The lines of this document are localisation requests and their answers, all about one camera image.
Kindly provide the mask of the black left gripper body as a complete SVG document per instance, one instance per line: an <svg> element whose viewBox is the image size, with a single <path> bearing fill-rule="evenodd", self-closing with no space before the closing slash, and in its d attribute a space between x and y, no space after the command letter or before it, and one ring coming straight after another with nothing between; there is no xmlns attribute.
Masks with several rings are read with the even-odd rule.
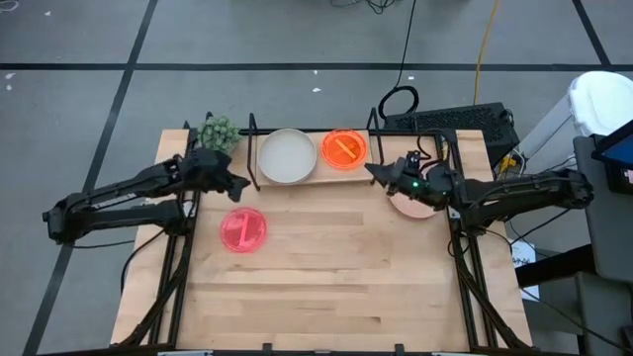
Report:
<svg viewBox="0 0 633 356"><path fill-rule="evenodd" d="M209 148L196 148L185 158L185 186L201 191L223 191L232 185L231 158Z"/></svg>

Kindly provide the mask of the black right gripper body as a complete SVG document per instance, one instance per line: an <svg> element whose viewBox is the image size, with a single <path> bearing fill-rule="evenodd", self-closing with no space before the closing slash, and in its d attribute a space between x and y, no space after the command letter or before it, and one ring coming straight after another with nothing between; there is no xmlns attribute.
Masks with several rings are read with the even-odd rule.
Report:
<svg viewBox="0 0 633 356"><path fill-rule="evenodd" d="M427 206L448 206L454 192L453 170L446 161L426 168L419 165L418 154L409 151L395 162L397 192Z"/></svg>

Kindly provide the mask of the pale pink opaque plate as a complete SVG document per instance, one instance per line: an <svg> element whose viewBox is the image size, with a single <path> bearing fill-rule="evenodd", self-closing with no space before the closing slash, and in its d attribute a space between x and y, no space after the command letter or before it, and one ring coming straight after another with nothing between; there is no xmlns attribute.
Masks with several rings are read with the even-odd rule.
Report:
<svg viewBox="0 0 633 356"><path fill-rule="evenodd" d="M392 196L390 202L398 212L412 219L425 220L437 214L428 205L412 200L403 194Z"/></svg>

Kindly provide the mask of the beige plate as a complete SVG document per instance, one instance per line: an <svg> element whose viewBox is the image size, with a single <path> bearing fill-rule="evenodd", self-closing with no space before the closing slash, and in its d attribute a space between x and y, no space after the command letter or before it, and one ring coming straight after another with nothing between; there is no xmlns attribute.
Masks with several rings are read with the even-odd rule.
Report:
<svg viewBox="0 0 633 356"><path fill-rule="evenodd" d="M292 185L305 181L317 165L312 139L296 129L280 129L263 138L257 166L273 184Z"/></svg>

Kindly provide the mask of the wooden shelf with black legs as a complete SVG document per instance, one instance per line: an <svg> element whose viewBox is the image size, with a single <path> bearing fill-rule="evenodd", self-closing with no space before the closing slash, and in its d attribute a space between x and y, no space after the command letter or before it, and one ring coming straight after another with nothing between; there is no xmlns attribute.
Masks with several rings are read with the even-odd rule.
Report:
<svg viewBox="0 0 633 356"><path fill-rule="evenodd" d="M253 151L256 151L257 154L260 154L263 151L263 139L273 132L274 129L260 129L256 124L253 113L249 114L248 128L242 129L239 132L240 134L245 134L247 138L246 169L251 183L257 191L259 191L262 186L276 185L276 182L265 176L258 166L260 162L259 158L254 158L253 153ZM302 184L371 181L373 177L364 168L364 164L375 162L382 164L385 161L384 149L382 147L383 131L380 128L378 114L375 108L372 108L370 111L366 127L363 130L359 130L359 132L367 143L367 155L359 168L354 167L350 170L337 170L325 162L321 157L320 149L318 149L316 168L306 180L302 181Z"/></svg>

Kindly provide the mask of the green potted plant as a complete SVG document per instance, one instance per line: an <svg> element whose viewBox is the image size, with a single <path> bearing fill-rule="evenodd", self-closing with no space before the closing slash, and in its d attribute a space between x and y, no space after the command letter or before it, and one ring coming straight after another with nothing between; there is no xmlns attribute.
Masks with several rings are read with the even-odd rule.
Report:
<svg viewBox="0 0 633 356"><path fill-rule="evenodd" d="M211 150L231 154L241 141L239 128L226 116L208 112L198 130L198 143Z"/></svg>

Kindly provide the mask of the black computer tower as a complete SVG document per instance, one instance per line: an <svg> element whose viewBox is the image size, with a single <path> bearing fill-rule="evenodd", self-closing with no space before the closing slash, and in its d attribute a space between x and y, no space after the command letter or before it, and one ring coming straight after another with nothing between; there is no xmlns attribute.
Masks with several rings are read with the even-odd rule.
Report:
<svg viewBox="0 0 633 356"><path fill-rule="evenodd" d="M386 116L384 129L411 133L428 129L481 131L491 166L519 144L513 113L501 102Z"/></svg>

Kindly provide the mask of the white paper sheet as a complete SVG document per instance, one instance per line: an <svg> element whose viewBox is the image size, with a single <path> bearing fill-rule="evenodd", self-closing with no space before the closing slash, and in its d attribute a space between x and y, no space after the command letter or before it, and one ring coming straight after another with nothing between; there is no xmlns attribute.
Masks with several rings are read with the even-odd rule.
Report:
<svg viewBox="0 0 633 356"><path fill-rule="evenodd" d="M530 243L517 241L511 246L512 263L515 268L525 266L536 261L536 251ZM536 302L539 298L539 287L522 287L521 298L525 301Z"/></svg>

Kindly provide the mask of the grey equipment cart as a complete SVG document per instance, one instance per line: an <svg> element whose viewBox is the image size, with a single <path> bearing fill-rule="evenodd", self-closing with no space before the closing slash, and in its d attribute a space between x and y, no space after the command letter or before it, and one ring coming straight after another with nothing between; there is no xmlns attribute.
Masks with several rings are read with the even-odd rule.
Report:
<svg viewBox="0 0 633 356"><path fill-rule="evenodd" d="M592 137L573 144L594 188L586 208L594 271L575 276L585 349L590 356L633 356L633 196L609 190L604 164L591 157Z"/></svg>

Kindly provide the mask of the white trash bin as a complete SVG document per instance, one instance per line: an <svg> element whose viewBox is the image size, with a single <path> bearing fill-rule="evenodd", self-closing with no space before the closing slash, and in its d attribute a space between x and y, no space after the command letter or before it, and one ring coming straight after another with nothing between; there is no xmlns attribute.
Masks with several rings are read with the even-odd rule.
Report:
<svg viewBox="0 0 633 356"><path fill-rule="evenodd" d="M609 135L632 120L633 80L615 72L585 72L521 141L519 151L533 162L567 158L575 137Z"/></svg>

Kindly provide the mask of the black monitor with blue screen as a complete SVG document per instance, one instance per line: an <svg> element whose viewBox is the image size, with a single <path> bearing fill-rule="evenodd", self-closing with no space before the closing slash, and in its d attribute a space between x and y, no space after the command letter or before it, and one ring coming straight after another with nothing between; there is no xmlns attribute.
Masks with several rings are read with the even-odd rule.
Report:
<svg viewBox="0 0 633 356"><path fill-rule="evenodd" d="M633 120L609 135L591 137L591 158L603 164L609 190L633 196Z"/></svg>

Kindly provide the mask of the black aluminium table frame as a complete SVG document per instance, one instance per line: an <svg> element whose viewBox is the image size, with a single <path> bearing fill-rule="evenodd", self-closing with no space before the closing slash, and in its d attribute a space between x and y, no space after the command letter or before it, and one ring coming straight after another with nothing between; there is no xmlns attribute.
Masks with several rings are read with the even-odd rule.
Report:
<svg viewBox="0 0 633 356"><path fill-rule="evenodd" d="M307 134L323 155L351 144L365 157L359 131ZM417 148L449 158L488 179L483 137L475 131L382 134L384 162ZM170 238L141 227L113 332L115 356L156 356L178 349L218 352L469 352L498 340L457 269L493 259L491 290L518 334L527 322L509 256L488 235L457 238L446 212L412 220L371 181L251 185L241 204L261 212L266 242L255 252L229 251L220 224L233 203L202 196L196 228Z"/></svg>

